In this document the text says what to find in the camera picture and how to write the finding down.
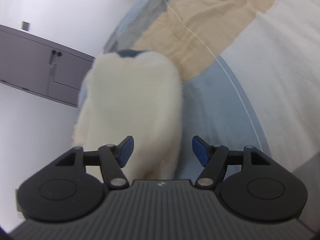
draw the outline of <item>bed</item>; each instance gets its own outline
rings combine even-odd
[[[162,53],[180,71],[177,178],[203,169],[194,135],[232,150],[254,145],[304,182],[300,220],[320,229],[320,0],[140,0],[103,53],[122,49]],[[83,98],[85,84],[79,106]]]

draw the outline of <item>cabinet handle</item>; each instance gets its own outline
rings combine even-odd
[[[51,55],[50,55],[50,59],[49,59],[49,65],[52,65],[53,62],[53,57],[56,54],[56,51],[53,49],[51,50]]]
[[[56,71],[57,71],[57,64],[54,64],[52,68],[52,77],[53,77],[52,81],[54,81]]]

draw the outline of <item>gray cabinet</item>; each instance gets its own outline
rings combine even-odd
[[[94,57],[0,25],[0,82],[76,106]]]
[[[0,79],[46,94],[52,48],[0,30]]]

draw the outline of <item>tan fabric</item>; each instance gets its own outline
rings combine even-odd
[[[172,0],[133,49],[154,50],[166,55],[188,81],[209,67],[214,57],[193,31],[217,57],[254,20],[257,11],[265,13],[275,0]]]

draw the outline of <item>cabinet door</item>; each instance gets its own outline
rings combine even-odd
[[[48,96],[76,106],[78,101],[78,93],[78,89],[71,88],[57,82],[50,82]]]
[[[72,54],[58,51],[62,53],[55,57],[54,63],[57,64],[53,81],[68,87],[80,89],[81,82],[91,68],[92,62]]]
[[[0,31],[0,79],[45,95],[52,49],[27,38]]]

